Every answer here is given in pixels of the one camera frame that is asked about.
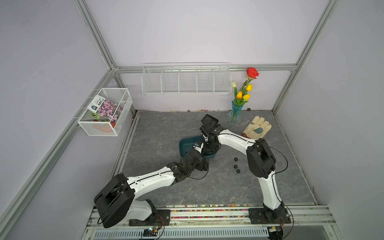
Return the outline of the pink flower packet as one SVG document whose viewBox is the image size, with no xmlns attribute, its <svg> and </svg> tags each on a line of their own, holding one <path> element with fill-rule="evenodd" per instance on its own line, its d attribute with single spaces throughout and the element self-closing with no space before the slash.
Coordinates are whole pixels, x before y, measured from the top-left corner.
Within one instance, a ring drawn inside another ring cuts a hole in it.
<svg viewBox="0 0 384 240">
<path fill-rule="evenodd" d="M 118 104 L 96 95 L 88 104 L 87 109 L 95 120 L 103 120 L 104 122 L 117 123 L 123 108 Z"/>
</svg>

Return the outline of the black plastic scoop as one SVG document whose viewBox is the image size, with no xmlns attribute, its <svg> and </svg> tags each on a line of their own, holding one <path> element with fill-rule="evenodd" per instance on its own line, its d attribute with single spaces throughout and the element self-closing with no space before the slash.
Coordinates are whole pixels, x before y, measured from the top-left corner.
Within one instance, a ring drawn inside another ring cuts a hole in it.
<svg viewBox="0 0 384 240">
<path fill-rule="evenodd" d="M 201 122 L 203 125 L 209 124 L 212 127 L 215 127 L 219 124 L 219 120 L 209 114 L 206 114 L 204 118 L 201 120 Z"/>
</svg>

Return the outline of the red and yellow flowers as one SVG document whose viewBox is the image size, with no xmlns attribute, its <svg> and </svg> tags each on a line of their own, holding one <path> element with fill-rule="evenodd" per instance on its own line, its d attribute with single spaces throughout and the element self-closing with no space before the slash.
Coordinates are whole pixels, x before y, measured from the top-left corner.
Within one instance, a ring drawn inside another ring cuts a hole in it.
<svg viewBox="0 0 384 240">
<path fill-rule="evenodd" d="M 237 83 L 235 81 L 231 82 L 231 87 L 234 89 L 234 100 L 233 103 L 235 106 L 242 107 L 244 104 L 248 102 L 251 97 L 250 92 L 253 89 L 253 85 L 251 84 L 252 80 L 255 80 L 260 74 L 255 68 L 247 69 L 247 79 L 243 83 L 241 87 L 237 87 Z"/>
</svg>

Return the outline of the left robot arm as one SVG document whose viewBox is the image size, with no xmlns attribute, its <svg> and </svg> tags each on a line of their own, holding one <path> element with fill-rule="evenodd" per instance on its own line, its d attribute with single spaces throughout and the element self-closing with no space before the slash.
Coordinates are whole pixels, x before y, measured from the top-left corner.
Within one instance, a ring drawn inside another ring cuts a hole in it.
<svg viewBox="0 0 384 240">
<path fill-rule="evenodd" d="M 140 202 L 137 198 L 180 183 L 195 170 L 207 172 L 209 163 L 199 151 L 190 150 L 179 162 L 169 163 L 149 174 L 136 177 L 115 175 L 94 198 L 99 213 L 98 224 L 110 228 L 126 215 L 132 220 L 153 221 L 157 211 L 154 204 L 150 200 Z"/>
</svg>

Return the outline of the cream work glove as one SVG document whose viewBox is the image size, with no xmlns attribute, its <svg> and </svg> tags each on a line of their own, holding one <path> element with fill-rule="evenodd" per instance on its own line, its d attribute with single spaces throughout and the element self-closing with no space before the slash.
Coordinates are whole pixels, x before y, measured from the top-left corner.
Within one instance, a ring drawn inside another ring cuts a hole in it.
<svg viewBox="0 0 384 240">
<path fill-rule="evenodd" d="M 265 118 L 255 116 L 246 129 L 242 132 L 242 136 L 258 140 L 262 139 L 272 128 L 272 125 Z"/>
</svg>

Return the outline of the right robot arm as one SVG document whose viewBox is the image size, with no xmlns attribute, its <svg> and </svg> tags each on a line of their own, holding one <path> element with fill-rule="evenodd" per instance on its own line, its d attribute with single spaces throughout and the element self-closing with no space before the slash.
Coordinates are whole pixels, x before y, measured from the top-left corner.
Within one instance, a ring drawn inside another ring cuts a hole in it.
<svg viewBox="0 0 384 240">
<path fill-rule="evenodd" d="M 276 158 L 267 142 L 263 139 L 244 138 L 219 124 L 203 124 L 200 131 L 206 141 L 204 151 L 216 153 L 225 145 L 247 156 L 249 169 L 258 178 L 263 194 L 263 207 L 249 209 L 251 223 L 280 226 L 291 224 L 293 217 L 285 207 L 276 185 Z"/>
</svg>

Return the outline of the metal base rail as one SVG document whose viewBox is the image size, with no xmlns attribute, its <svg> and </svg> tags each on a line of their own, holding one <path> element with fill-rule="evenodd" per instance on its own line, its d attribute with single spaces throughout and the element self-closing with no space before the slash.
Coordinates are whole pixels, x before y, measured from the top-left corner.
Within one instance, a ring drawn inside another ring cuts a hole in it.
<svg viewBox="0 0 384 240">
<path fill-rule="evenodd" d="M 328 206 L 288 205 L 276 223 L 252 205 L 162 206 L 153 223 L 124 218 L 111 228 L 93 210 L 83 240 L 343 240 Z"/>
</svg>

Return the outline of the teal plastic storage box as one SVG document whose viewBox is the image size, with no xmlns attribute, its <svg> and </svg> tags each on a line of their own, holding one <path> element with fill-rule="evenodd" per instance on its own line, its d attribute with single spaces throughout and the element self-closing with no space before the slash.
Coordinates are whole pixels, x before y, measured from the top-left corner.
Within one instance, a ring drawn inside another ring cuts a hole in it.
<svg viewBox="0 0 384 240">
<path fill-rule="evenodd" d="M 185 138 L 180 140 L 179 142 L 179 150 L 180 150 L 180 155 L 181 158 L 183 158 L 187 152 L 189 152 L 193 146 L 195 145 L 196 142 L 205 142 L 205 138 L 203 135 L 201 136 L 195 136 L 195 137 L 190 137 L 190 138 Z"/>
</svg>

